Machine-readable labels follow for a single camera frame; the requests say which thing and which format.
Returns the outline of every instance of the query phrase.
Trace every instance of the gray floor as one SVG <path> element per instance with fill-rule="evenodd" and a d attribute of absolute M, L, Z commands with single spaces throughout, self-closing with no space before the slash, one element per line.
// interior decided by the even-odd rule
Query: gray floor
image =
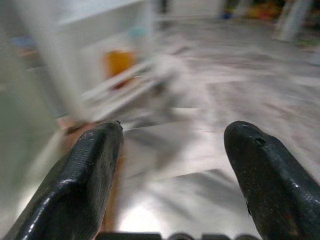
<path fill-rule="evenodd" d="M 255 21 L 183 21 L 158 31 L 167 111 L 125 131 L 117 229 L 258 237 L 223 131 L 249 121 L 320 181 L 320 67 Z"/>

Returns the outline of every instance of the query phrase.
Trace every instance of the orange object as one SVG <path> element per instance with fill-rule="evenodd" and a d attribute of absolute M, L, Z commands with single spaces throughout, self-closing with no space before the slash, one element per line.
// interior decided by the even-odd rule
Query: orange object
<path fill-rule="evenodd" d="M 252 6 L 248 11 L 248 17 L 254 19 L 272 20 L 281 14 L 282 8 L 275 1 Z"/>
<path fill-rule="evenodd" d="M 103 65 L 105 77 L 114 77 L 127 69 L 131 68 L 135 64 L 135 57 L 132 52 L 129 51 L 110 51 L 103 56 Z M 113 89 L 117 90 L 125 86 L 133 78 L 124 80 L 123 82 L 117 84 Z"/>

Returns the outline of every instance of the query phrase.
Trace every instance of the shiny floor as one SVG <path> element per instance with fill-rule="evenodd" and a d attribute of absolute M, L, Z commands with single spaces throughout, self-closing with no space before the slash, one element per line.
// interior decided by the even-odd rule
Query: shiny floor
<path fill-rule="evenodd" d="M 21 212 L 26 182 L 31 184 L 44 177 L 38 176 L 34 163 L 53 132 L 51 126 L 43 129 L 30 124 L 9 91 L 0 91 L 0 111 L 1 238 Z"/>
<path fill-rule="evenodd" d="M 236 120 L 279 138 L 320 181 L 320 67 L 254 21 L 189 20 L 157 32 L 162 108 L 124 132 L 117 230 L 259 234 L 227 159 Z"/>

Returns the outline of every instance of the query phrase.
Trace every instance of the white cabinet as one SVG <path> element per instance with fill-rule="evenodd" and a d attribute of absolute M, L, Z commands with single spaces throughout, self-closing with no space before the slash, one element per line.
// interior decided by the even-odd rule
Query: white cabinet
<path fill-rule="evenodd" d="M 59 129 L 40 91 L 0 26 L 0 239 L 64 150 Z"/>
<path fill-rule="evenodd" d="M 156 84 L 150 74 L 154 56 L 149 0 L 16 0 L 16 5 L 76 120 L 102 120 Z M 143 32 L 140 49 L 132 34 L 137 29 Z M 144 57 L 108 78 L 103 56 L 116 50 L 143 52 Z M 128 78 L 135 81 L 114 90 Z"/>
<path fill-rule="evenodd" d="M 172 17 L 211 17 L 222 15 L 224 0 L 172 0 Z"/>

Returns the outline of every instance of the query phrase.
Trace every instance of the blurry furniture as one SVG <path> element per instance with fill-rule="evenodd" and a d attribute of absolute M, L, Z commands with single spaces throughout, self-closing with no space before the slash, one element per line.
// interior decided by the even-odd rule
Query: blurry furniture
<path fill-rule="evenodd" d="M 152 76 L 155 56 L 150 1 L 15 3 L 76 121 L 100 121 L 156 84 Z M 134 65 L 115 76 L 107 69 L 106 75 L 103 59 L 112 51 L 131 52 L 136 56 Z M 128 79 L 134 80 L 116 89 Z"/>
<path fill-rule="evenodd" d="M 220 18 L 226 0 L 162 0 L 161 20 Z"/>
<path fill-rule="evenodd" d="M 66 116 L 68 111 L 40 56 L 38 46 L 30 35 L 31 33 L 26 27 L 25 21 L 22 20 L 17 11 L 14 1 L 1 1 L 0 22 L 6 36 L 14 47 L 14 52 L 18 54 L 27 71 L 36 76 L 36 82 L 41 88 L 41 93 L 49 111 L 55 118 Z"/>
<path fill-rule="evenodd" d="M 63 154 L 64 133 L 27 68 L 0 25 L 0 239 Z"/>

